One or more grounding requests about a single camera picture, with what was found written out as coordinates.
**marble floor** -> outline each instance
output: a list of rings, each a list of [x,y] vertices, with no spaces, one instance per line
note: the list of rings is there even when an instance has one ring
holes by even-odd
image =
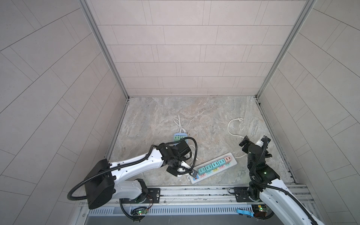
[[[110,161],[122,161],[149,151],[152,144],[173,140],[178,126],[173,118],[180,115],[181,124],[198,144],[195,165],[205,163],[231,152],[234,157],[244,152],[239,146],[242,138],[228,134],[231,119],[242,117],[243,122],[233,121],[229,130],[233,134],[247,135],[256,142],[263,135],[271,138],[264,119],[252,96],[239,97],[164,97],[131,98],[117,137]],[[270,142],[267,164],[286,183],[293,182],[274,144]],[[247,157],[236,159],[238,164],[196,184],[246,184],[249,183]],[[132,178],[144,179],[146,185],[191,185],[186,175],[177,178],[166,172],[167,166],[141,173]]]

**metal corner post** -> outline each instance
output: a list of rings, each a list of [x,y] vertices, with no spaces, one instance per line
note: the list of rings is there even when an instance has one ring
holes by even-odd
[[[120,85],[120,88],[121,88],[122,92],[124,93],[126,99],[129,99],[129,95],[127,94],[126,89],[124,87],[124,84],[122,83],[122,81],[120,79],[120,75],[119,75],[119,73],[118,73],[118,71],[117,71],[117,69],[115,67],[114,62],[111,59],[109,50],[107,49],[106,44],[104,42],[104,39],[101,36],[101,33],[99,31],[99,28],[95,23],[94,17],[91,14],[91,11],[89,9],[87,1],[86,0],[78,0],[78,1],[79,1],[79,5],[80,5],[80,7],[81,7],[81,9],[82,9],[82,11],[83,11],[83,13],[85,15],[85,18],[86,18],[86,20],[87,20],[87,22],[88,22],[94,36],[95,36],[95,39],[98,42],[98,44],[100,46],[100,49],[104,54],[105,60],[108,63],[110,69],[111,69],[111,72],[114,74],[114,76],[115,76],[118,84]]]
[[[274,75],[276,69],[280,65],[281,61],[283,60],[286,52],[288,51],[290,45],[294,41],[297,33],[299,32],[301,26],[304,24],[307,16],[309,15],[310,11],[312,10],[313,5],[315,4],[316,0],[307,0],[304,7],[302,8],[302,11],[300,12],[294,26],[292,27],[288,37],[285,40],[284,45],[281,47],[279,54],[277,55],[272,67],[270,68],[267,76],[265,77],[264,82],[262,83],[258,93],[256,94],[256,98],[259,99],[259,97],[263,94],[265,87],[270,82],[270,79]]]

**power strip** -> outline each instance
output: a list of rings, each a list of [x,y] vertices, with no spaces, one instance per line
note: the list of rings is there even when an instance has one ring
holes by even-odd
[[[210,165],[213,165],[213,163],[216,167],[215,169],[212,169],[212,166],[210,166]],[[213,160],[210,160],[206,163],[195,166],[194,169],[196,171],[198,171],[198,174],[195,178],[188,176],[188,180],[190,180],[192,184],[195,184],[195,183],[202,181],[212,175],[220,173],[236,164],[238,164],[238,162],[235,160],[233,154],[231,152],[229,152],[225,155],[219,156],[219,157],[217,157]],[[199,170],[200,170],[200,173],[202,173],[202,171],[204,169],[207,170],[208,172],[205,172],[205,173],[199,175]]]

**tiled wall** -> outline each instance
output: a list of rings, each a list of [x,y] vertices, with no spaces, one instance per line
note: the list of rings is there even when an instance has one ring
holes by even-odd
[[[304,3],[88,0],[130,96],[255,95]]]
[[[360,2],[318,0],[260,102],[326,224],[360,224]]]
[[[124,102],[76,0],[0,1],[0,224],[64,225]]]

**teal outlet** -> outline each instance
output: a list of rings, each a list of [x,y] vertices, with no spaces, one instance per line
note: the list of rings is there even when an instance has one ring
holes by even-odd
[[[226,163],[226,161],[225,161],[225,159],[220,159],[218,161],[218,163],[219,163],[219,166],[222,166],[222,165],[224,165]]]
[[[210,164],[210,165],[207,165],[207,166],[205,167],[205,169],[206,169],[206,172],[211,171],[211,170],[212,170],[212,165],[211,165],[211,164]]]
[[[205,172],[206,172],[205,167],[201,167],[201,168],[199,169],[199,171],[198,171],[198,174],[199,174],[199,175],[203,175]]]
[[[217,161],[213,162],[211,165],[213,170],[219,167],[219,163]]]

